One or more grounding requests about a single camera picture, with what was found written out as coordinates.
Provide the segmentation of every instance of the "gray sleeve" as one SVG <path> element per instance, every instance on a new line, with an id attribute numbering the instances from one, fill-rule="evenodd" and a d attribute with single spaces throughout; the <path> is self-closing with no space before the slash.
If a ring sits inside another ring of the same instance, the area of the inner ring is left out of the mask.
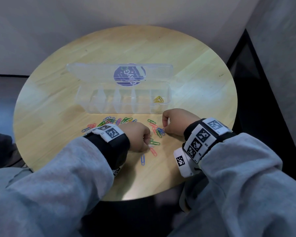
<path id="1" fill-rule="evenodd" d="M 0 190 L 0 237 L 71 235 L 113 179 L 101 152 L 74 139 L 45 167 Z"/>
<path id="2" fill-rule="evenodd" d="M 296 181 L 264 143 L 242 133 L 201 160 L 229 236 L 296 236 Z"/>

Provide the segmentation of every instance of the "purple circular sticker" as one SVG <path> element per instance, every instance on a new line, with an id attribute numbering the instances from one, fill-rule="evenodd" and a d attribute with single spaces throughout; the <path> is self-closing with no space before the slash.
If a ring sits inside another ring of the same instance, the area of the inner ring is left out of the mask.
<path id="1" fill-rule="evenodd" d="M 142 66 L 120 66 L 114 72 L 114 80 L 121 81 L 117 82 L 119 85 L 124 87 L 132 87 L 138 85 L 140 82 L 137 80 L 144 80 L 146 77 L 146 71 Z"/>

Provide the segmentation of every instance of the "round wooden table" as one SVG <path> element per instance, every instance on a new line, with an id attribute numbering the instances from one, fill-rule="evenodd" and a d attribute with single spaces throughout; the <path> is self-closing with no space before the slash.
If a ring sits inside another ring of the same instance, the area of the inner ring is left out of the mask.
<path id="1" fill-rule="evenodd" d="M 151 127 L 162 127 L 161 114 L 89 114 L 75 103 L 79 79 L 66 71 L 68 63 L 169 63 L 171 108 L 183 108 L 201 118 L 215 117 L 232 128 L 237 112 L 233 78 L 220 57 L 201 41 L 178 31 L 155 26 L 121 26 L 96 31 L 60 48 L 43 61 L 22 88 L 14 112 L 14 134 L 25 163 L 37 171 L 88 124 L 106 116 L 133 117 Z M 184 181 L 173 151 L 183 139 L 168 135 L 145 153 L 129 153 L 126 163 L 103 198 L 137 199 L 170 189 Z"/>

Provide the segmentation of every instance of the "clear plastic box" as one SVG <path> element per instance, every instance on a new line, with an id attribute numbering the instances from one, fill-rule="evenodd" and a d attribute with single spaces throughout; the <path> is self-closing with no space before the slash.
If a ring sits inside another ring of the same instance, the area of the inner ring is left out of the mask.
<path id="1" fill-rule="evenodd" d="M 81 80 L 76 102 L 88 113 L 161 114 L 171 102 L 170 64 L 71 63 L 67 70 Z"/>

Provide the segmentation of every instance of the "hand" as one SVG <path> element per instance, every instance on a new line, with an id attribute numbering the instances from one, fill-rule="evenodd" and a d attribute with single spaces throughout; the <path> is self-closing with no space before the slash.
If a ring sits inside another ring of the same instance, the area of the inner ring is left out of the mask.
<path id="1" fill-rule="evenodd" d="M 185 129 L 195 121 L 200 120 L 197 115 L 186 111 L 184 109 L 171 109 L 166 110 L 162 114 L 162 124 L 164 131 L 168 134 L 176 134 L 183 136 Z"/>
<path id="2" fill-rule="evenodd" d="M 143 152 L 148 149 L 150 129 L 140 122 L 129 122 L 118 126 L 128 137 L 129 150 Z"/>

